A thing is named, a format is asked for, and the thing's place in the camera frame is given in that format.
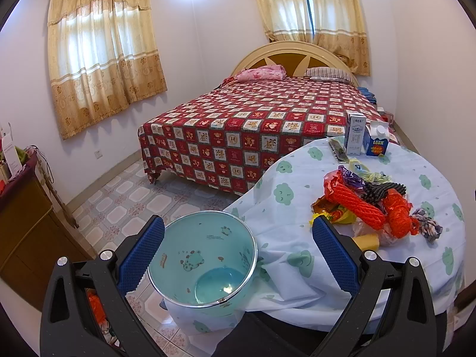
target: beige curtain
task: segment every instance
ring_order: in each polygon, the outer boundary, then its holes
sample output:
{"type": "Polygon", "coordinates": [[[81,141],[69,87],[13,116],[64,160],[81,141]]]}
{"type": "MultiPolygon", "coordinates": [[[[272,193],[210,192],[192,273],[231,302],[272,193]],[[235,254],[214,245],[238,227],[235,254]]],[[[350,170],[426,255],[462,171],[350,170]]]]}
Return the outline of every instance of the beige curtain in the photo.
{"type": "Polygon", "coordinates": [[[313,34],[306,0],[256,0],[266,36],[271,41],[312,42],[313,34]]]}
{"type": "Polygon", "coordinates": [[[167,90],[150,0],[51,0],[48,64],[63,139],[167,90]]]}
{"type": "Polygon", "coordinates": [[[353,73],[370,75],[367,34],[359,0],[313,0],[313,43],[337,55],[353,73]]]}

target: teal bucket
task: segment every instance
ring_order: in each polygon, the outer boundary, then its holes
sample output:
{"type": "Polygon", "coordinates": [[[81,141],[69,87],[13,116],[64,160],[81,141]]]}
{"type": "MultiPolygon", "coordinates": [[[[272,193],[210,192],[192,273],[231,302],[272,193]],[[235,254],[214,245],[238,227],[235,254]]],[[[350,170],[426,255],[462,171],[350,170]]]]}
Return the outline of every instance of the teal bucket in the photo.
{"type": "Polygon", "coordinates": [[[257,257],[253,234],[240,219],[201,211],[166,227],[147,272],[166,300],[221,317],[239,308],[257,257]]]}

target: wall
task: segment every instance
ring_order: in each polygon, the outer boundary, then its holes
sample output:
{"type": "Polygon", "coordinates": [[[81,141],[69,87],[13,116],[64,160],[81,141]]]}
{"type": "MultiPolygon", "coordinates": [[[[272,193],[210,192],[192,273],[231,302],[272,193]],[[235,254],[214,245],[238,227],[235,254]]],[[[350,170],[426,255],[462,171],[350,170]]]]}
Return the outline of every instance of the wall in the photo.
{"type": "Polygon", "coordinates": [[[55,187],[68,203],[118,162],[139,150],[137,128],[154,115],[203,94],[191,0],[151,0],[157,46],[168,91],[62,141],[53,111],[47,65],[49,0],[20,0],[0,32],[0,123],[15,143],[46,155],[55,187]],[[96,160],[94,152],[103,157],[96,160]]]}
{"type": "MultiPolygon", "coordinates": [[[[397,48],[390,0],[361,0],[370,44],[372,77],[360,76],[394,112],[397,101],[397,48]]],[[[268,43],[255,0],[193,0],[197,33],[206,74],[213,89],[229,76],[239,61],[268,43]]]]}
{"type": "Polygon", "coordinates": [[[476,30],[457,0],[392,0],[392,7],[398,48],[396,121],[458,195],[471,282],[476,278],[476,30]]]}

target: juice carton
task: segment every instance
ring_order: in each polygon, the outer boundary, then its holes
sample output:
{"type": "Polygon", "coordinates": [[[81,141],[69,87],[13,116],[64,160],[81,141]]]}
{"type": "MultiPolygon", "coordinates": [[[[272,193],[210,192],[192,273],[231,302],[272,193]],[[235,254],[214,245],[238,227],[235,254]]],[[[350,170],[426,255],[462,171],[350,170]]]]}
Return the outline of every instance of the juice carton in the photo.
{"type": "Polygon", "coordinates": [[[366,120],[365,115],[357,111],[347,111],[346,136],[344,138],[344,149],[347,155],[360,156],[366,120]]]}
{"type": "Polygon", "coordinates": [[[365,128],[364,150],[368,156],[385,155],[389,146],[390,132],[388,122],[371,121],[365,128]]]}

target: table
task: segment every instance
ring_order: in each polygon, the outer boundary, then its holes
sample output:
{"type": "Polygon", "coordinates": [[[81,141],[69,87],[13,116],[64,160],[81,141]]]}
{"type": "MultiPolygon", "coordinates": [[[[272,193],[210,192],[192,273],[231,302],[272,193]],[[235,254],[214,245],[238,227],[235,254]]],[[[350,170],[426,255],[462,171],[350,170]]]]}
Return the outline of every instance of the table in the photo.
{"type": "Polygon", "coordinates": [[[37,177],[36,154],[0,195],[0,278],[39,311],[55,262],[91,256],[58,220],[37,177]]]}
{"type": "MultiPolygon", "coordinates": [[[[396,262],[419,258],[435,313],[444,312],[461,286],[465,250],[464,217],[451,185],[424,158],[399,145],[390,144],[385,157],[359,159],[370,170],[404,184],[412,211],[421,206],[434,211],[434,219],[443,227],[434,244],[420,234],[408,235],[393,247],[381,247],[378,254],[396,262]]],[[[342,314],[350,295],[334,280],[309,224],[310,205],[324,194],[323,176],[338,166],[327,141],[313,141],[272,165],[252,190],[225,209],[250,227],[258,243],[261,268],[253,281],[254,294],[245,302],[246,311],[264,311],[292,325],[321,331],[329,331],[342,314]]],[[[348,227],[336,228],[350,234],[348,227]]],[[[383,291],[371,326],[381,317],[387,297],[388,290],[383,291]]],[[[174,319],[184,332],[193,334],[188,323],[174,319]]],[[[225,326],[215,318],[199,321],[212,331],[225,326]]]]}

